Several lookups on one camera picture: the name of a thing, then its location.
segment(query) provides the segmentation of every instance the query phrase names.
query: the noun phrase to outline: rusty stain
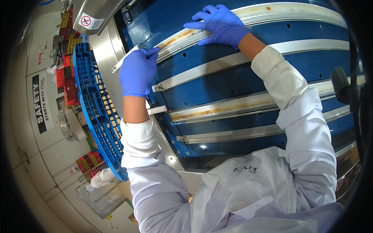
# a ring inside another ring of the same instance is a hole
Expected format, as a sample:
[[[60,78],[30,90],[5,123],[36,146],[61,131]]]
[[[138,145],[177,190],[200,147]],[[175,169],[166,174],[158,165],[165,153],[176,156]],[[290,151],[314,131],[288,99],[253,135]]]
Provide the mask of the rusty stain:
[[[250,108],[250,107],[257,106],[257,105],[268,104],[268,103],[269,103],[269,101],[260,102],[260,103],[256,103],[256,104],[239,104],[239,105],[235,105],[235,106],[232,106],[232,107],[229,106],[229,107],[226,107],[226,108],[216,108],[216,109],[213,109],[213,110],[207,110],[207,111],[191,113],[191,114],[186,114],[186,115],[181,115],[181,116],[171,115],[171,118],[172,118],[172,120],[188,119],[188,118],[194,118],[194,117],[199,117],[199,116],[205,116],[205,115],[209,115],[209,114],[213,114],[213,113],[222,113],[222,112],[225,112],[225,111]]]
[[[162,43],[162,44],[158,45],[158,47],[161,48],[161,47],[167,46],[167,45],[169,45],[169,44],[175,42],[177,39],[179,39],[179,38],[181,38],[181,37],[184,37],[184,36],[190,34],[190,33],[193,32],[193,31],[194,31],[194,29],[189,29],[189,30],[187,30],[186,32],[184,32],[184,33],[178,35],[177,37],[174,37],[174,38],[170,39],[169,41],[167,41],[167,42],[165,42],[165,43]]]

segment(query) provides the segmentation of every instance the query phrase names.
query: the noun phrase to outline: stainless steel rail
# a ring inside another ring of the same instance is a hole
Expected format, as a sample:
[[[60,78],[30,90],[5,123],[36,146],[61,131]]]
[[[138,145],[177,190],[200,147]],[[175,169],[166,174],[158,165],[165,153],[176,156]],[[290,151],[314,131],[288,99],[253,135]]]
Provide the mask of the stainless steel rail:
[[[358,85],[365,82],[365,77],[357,77]],[[331,98],[334,89],[330,80],[309,84],[310,88],[317,88],[321,99]],[[170,112],[173,122],[194,123],[216,119],[224,119],[235,116],[262,113],[277,110],[278,107],[268,92],[256,93],[238,98],[221,100],[203,104],[187,109]]]
[[[323,113],[326,122],[336,120],[342,116],[350,113],[350,106],[343,106],[329,112]],[[277,135],[285,133],[280,129],[277,124],[265,125],[247,129],[230,130],[216,133],[203,133],[194,135],[176,136],[178,141],[185,142],[186,144],[209,143],[209,142],[227,142],[244,140],[250,138],[260,138],[265,136]]]
[[[268,46],[276,49],[282,55],[315,50],[349,50],[350,48],[348,41],[332,39],[296,40],[270,44]],[[152,86],[152,89],[153,92],[164,91],[193,79],[248,62],[250,61],[243,53],[235,53],[184,71]]]
[[[263,3],[232,10],[246,26],[275,21],[316,21],[347,28],[343,17],[328,8],[295,2]],[[181,50],[195,45],[211,33],[205,30],[184,29],[162,41],[157,46],[164,47],[159,52],[157,62],[161,62]]]

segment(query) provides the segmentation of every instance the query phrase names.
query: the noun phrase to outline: warning label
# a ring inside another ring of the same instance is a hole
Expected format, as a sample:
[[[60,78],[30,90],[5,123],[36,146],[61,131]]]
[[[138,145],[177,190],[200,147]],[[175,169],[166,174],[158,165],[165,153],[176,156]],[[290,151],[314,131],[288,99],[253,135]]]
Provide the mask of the warning label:
[[[78,23],[88,30],[95,30],[101,26],[104,20],[105,19],[93,18],[92,16],[87,15],[86,13],[83,12]]]

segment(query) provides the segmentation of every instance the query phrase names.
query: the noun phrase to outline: warning sticker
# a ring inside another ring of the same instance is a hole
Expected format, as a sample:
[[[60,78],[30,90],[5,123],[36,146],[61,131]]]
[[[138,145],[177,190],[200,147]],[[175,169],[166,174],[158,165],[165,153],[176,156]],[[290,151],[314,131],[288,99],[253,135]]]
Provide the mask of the warning sticker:
[[[114,223],[112,223],[112,222],[110,222],[109,223],[109,226],[112,228],[112,229],[114,229],[114,230],[118,230],[119,229],[119,227],[117,227]]]
[[[95,30],[99,28],[104,22],[105,19],[96,19],[93,18],[92,16],[87,15],[86,13],[82,13],[82,16],[79,19],[79,24],[85,27],[88,30]]]

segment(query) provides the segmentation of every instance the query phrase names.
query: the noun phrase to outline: gloved hand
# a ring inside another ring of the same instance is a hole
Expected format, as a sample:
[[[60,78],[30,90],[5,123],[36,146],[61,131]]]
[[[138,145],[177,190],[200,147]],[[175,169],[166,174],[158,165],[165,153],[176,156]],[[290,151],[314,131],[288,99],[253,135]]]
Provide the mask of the gloved hand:
[[[128,55],[120,68],[119,81],[123,96],[146,97],[157,70],[159,47],[139,49]]]
[[[192,20],[202,19],[203,22],[190,22],[184,24],[185,28],[208,30],[212,35],[198,42],[205,44],[227,44],[237,49],[238,43],[249,33],[244,23],[224,5],[205,6],[203,11],[197,12]]]

